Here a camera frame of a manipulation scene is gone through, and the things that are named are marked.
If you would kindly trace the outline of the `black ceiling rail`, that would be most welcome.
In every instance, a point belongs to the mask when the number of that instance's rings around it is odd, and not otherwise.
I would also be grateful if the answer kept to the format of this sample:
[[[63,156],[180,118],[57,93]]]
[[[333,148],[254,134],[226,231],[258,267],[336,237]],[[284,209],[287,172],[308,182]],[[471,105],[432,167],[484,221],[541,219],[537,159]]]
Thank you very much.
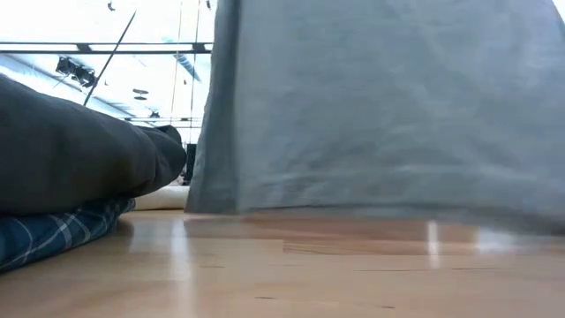
[[[0,42],[0,54],[209,54],[213,46],[212,42]]]

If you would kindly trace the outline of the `black ceiling spotlight cluster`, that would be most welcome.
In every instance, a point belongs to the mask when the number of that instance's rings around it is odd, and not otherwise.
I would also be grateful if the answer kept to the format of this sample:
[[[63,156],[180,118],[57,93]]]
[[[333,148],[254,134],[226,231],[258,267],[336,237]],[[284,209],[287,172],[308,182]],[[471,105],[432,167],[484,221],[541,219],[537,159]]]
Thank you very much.
[[[69,57],[58,59],[56,72],[77,81],[81,87],[91,87],[96,81],[95,70],[79,64]]]

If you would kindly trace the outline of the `cream canvas tote bag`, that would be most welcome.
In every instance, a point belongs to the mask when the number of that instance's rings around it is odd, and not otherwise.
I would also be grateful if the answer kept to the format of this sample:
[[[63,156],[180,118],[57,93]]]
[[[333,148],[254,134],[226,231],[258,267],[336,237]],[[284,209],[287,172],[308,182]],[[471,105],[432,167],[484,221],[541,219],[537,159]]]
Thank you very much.
[[[135,199],[135,210],[184,209],[190,187],[188,185],[167,185],[155,192]]]

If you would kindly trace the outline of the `black rectangular panel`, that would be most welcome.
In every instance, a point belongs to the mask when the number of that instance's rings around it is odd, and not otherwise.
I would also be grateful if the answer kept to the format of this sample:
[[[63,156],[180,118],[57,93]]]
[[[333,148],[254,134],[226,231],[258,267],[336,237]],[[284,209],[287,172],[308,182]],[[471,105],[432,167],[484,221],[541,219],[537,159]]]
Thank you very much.
[[[192,182],[196,149],[197,149],[197,145],[192,143],[188,143],[185,147],[187,158],[186,158],[186,166],[185,166],[184,184],[186,186],[188,186]]]

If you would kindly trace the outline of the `blue plaid cloth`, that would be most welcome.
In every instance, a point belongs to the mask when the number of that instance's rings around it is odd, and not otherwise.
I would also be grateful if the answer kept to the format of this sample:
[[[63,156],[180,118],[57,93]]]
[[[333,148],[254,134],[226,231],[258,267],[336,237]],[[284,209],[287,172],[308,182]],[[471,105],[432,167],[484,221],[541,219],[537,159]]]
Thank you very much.
[[[117,227],[135,200],[108,200],[71,212],[0,217],[0,274],[100,239]]]

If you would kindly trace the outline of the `dark grey garment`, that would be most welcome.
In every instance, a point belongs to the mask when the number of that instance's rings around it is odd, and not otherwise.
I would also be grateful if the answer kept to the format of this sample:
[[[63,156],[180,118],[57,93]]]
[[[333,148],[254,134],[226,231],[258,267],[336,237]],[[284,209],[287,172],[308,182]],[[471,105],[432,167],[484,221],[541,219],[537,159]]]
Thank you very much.
[[[140,197],[176,179],[185,163],[170,125],[132,125],[0,74],[0,216]]]

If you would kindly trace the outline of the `light grey garment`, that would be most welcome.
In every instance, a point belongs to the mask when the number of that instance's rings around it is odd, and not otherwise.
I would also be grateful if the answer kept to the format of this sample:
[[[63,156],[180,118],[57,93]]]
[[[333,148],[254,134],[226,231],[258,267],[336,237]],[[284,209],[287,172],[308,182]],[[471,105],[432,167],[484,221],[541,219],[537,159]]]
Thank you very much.
[[[554,0],[218,0],[189,208],[565,234]]]

